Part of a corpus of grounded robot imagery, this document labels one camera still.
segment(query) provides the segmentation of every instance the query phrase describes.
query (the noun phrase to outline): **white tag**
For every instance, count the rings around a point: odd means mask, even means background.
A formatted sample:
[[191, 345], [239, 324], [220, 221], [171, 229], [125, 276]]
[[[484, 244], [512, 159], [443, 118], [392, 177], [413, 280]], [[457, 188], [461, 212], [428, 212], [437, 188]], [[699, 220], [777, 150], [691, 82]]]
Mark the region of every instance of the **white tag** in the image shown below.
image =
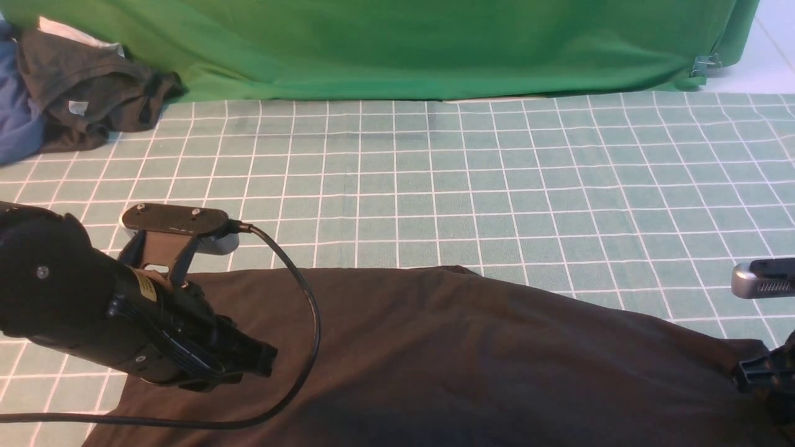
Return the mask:
[[85, 116], [86, 109], [88, 109], [88, 103], [69, 101], [69, 111], [74, 115]]

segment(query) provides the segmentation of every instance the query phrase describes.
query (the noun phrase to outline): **teal cutting mat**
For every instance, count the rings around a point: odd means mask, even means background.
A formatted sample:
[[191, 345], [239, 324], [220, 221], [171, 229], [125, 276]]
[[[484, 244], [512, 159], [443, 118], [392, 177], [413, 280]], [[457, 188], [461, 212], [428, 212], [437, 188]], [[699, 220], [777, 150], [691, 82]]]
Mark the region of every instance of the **teal cutting mat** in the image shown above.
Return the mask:
[[[770, 347], [795, 298], [743, 301], [732, 267], [795, 256], [795, 96], [634, 93], [483, 103], [179, 104], [92, 152], [0, 169], [0, 197], [72, 212], [118, 253], [140, 201], [222, 208], [299, 266], [469, 266]], [[194, 271], [279, 267], [256, 239]], [[0, 411], [114, 407], [124, 377], [0, 338]], [[86, 426], [0, 426], [80, 445]]]

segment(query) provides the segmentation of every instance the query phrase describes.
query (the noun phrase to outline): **robotic arm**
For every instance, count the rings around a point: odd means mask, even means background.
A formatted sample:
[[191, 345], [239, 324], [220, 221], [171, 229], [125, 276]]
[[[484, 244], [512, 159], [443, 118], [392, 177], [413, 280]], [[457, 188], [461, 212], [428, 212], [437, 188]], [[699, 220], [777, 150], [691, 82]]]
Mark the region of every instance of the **robotic arm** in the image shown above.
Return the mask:
[[[735, 267], [731, 292], [740, 298], [763, 299], [795, 295], [795, 258], [760, 259]], [[741, 392], [765, 399], [774, 423], [795, 422], [795, 332], [768, 355], [738, 363], [734, 381]]]
[[[261, 230], [219, 210], [140, 204], [122, 222], [134, 236], [116, 260], [92, 247], [74, 216], [0, 202], [0, 330], [165, 387], [208, 392], [239, 383], [244, 374], [268, 377], [277, 349], [215, 314], [202, 289], [186, 281], [195, 253], [229, 253], [237, 247], [237, 234], [249, 232], [285, 262], [315, 320], [314, 345], [293, 389], [269, 412], [240, 422], [80, 414], [3, 414], [0, 422], [236, 429], [284, 408], [306, 380], [320, 344], [312, 291], [284, 251]], [[148, 270], [150, 266], [167, 273]]]

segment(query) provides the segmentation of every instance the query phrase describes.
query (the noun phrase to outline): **green backdrop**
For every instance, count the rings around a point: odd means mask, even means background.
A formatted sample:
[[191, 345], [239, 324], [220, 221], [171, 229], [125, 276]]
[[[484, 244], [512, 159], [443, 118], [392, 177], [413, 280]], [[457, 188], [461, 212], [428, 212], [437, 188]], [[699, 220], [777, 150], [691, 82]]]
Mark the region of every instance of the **green backdrop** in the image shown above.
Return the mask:
[[464, 99], [688, 89], [739, 59], [758, 0], [0, 0], [215, 99]]

